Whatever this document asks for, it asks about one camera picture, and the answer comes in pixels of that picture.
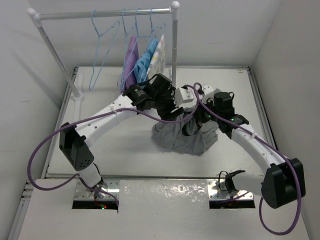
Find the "grey t shirt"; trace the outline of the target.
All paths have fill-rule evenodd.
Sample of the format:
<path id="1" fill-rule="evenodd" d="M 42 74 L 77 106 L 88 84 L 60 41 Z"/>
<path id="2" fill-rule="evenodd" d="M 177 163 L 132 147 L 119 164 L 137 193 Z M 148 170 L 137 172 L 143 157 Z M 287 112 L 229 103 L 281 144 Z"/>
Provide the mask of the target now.
<path id="1" fill-rule="evenodd" d="M 197 125 L 195 117 L 179 123 L 157 122 L 151 139 L 169 152 L 201 156 L 218 141 L 218 128 L 212 120 Z"/>

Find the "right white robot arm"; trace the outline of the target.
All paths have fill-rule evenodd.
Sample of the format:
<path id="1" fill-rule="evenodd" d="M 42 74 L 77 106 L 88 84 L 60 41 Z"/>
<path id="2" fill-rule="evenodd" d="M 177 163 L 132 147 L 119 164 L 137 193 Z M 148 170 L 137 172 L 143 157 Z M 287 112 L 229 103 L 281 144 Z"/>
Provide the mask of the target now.
<path id="1" fill-rule="evenodd" d="M 262 176 L 236 170 L 225 176 L 221 191 L 234 194 L 246 190 L 261 196 L 273 209 L 301 200 L 306 195 L 304 167 L 297 158 L 288 159 L 269 146 L 255 132 L 249 121 L 236 114 L 233 92 L 196 91 L 199 107 L 195 118 L 201 124 L 213 120 L 219 130 L 242 147 L 262 170 Z"/>

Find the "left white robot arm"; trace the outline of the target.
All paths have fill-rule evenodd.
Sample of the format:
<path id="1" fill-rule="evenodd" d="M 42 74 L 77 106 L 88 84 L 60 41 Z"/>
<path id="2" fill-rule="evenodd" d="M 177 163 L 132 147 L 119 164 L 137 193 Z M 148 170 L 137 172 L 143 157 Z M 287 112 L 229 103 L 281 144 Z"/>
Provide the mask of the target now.
<path id="1" fill-rule="evenodd" d="M 184 112 L 181 105 L 191 99 L 187 89 L 174 87 L 166 76 L 158 73 L 146 82 L 132 84 L 88 121 L 62 125 L 59 149 L 85 184 L 95 188 L 102 177 L 90 148 L 100 137 L 146 110 L 155 109 L 161 120 L 174 121 Z"/>

